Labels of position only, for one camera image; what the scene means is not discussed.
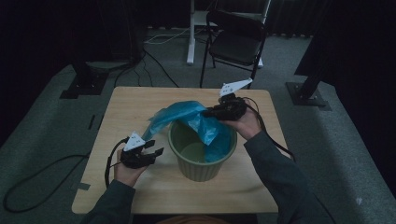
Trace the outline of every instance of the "plastic bag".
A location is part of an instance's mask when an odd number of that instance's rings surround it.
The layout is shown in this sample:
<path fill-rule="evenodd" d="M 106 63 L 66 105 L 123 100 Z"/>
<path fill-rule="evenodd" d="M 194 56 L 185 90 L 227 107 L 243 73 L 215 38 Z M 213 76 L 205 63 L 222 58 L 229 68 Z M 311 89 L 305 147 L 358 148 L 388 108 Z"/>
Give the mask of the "plastic bag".
<path fill-rule="evenodd" d="M 150 119 L 150 125 L 142 138 L 148 141 L 152 136 L 174 120 L 180 120 L 198 133 L 205 144 L 205 161 L 223 158 L 229 152 L 231 134 L 229 129 L 215 118 L 205 118 L 206 108 L 196 101 L 174 103 L 158 111 Z"/>

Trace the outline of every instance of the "small trash can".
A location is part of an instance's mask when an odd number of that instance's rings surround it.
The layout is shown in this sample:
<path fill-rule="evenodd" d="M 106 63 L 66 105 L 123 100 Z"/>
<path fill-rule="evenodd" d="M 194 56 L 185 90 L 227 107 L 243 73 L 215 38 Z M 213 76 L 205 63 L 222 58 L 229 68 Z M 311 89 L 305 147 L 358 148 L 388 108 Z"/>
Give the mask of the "small trash can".
<path fill-rule="evenodd" d="M 236 131 L 228 127 L 231 134 L 230 150 L 223 158 L 205 162 L 205 144 L 197 132 L 180 121 L 171 123 L 168 133 L 169 145 L 177 156 L 181 173 L 188 179 L 204 182 L 215 177 L 221 165 L 233 155 L 236 147 Z"/>

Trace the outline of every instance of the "tabletop surface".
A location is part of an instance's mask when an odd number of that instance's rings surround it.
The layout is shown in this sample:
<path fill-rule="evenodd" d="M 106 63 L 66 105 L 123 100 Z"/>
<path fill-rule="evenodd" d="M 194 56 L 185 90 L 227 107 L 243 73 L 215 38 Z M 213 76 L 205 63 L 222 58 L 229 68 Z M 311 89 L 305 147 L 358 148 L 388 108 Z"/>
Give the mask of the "tabletop surface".
<path fill-rule="evenodd" d="M 267 132 L 286 147 L 274 105 L 268 91 L 239 90 L 240 97 L 249 97 L 259 106 Z M 218 104 L 217 89 L 117 87 L 108 104 L 101 128 L 93 145 L 81 183 L 88 190 L 78 189 L 72 210 L 86 214 L 105 192 L 106 160 L 113 147 L 132 131 L 142 135 L 149 118 L 169 105 L 182 101 L 198 101 L 204 106 Z M 177 157 L 169 147 L 168 127 L 155 134 L 163 154 L 139 177 L 136 185 L 133 214 L 227 214 L 277 212 L 268 189 L 254 171 L 249 155 L 238 134 L 234 154 L 225 161 L 219 174 L 206 182 L 194 182 L 178 169 Z M 110 182 L 113 171 L 110 171 Z"/>

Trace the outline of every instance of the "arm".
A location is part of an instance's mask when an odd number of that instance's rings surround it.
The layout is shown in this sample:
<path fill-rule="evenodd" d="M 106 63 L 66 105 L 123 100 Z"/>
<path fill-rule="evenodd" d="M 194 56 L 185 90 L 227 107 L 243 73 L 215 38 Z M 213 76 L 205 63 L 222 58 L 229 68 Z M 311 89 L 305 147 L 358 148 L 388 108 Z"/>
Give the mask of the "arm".
<path fill-rule="evenodd" d="M 114 166 L 115 179 L 80 223 L 128 223 L 135 192 L 134 184 L 146 168 L 130 169 L 122 163 Z"/>
<path fill-rule="evenodd" d="M 304 174 L 274 146 L 252 110 L 248 109 L 240 120 L 223 123 L 234 127 L 247 140 L 245 148 L 256 173 L 278 206 L 278 223 L 332 223 Z"/>

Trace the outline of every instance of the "white desk leg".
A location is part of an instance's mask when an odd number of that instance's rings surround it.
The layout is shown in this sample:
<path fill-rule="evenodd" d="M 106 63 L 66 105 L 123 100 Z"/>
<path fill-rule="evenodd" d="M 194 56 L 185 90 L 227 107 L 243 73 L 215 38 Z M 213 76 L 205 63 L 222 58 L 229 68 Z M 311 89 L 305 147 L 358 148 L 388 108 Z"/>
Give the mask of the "white desk leg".
<path fill-rule="evenodd" d="M 189 53 L 187 54 L 187 64 L 193 65 L 194 64 L 194 50 L 195 50 L 195 36 L 194 36 L 194 0 L 191 0 L 191 14 L 190 14 L 190 43 L 189 43 Z"/>
<path fill-rule="evenodd" d="M 257 65 L 258 68 L 262 68 L 264 67 L 264 65 L 262 64 L 262 58 L 260 58 L 259 60 L 259 64 Z"/>

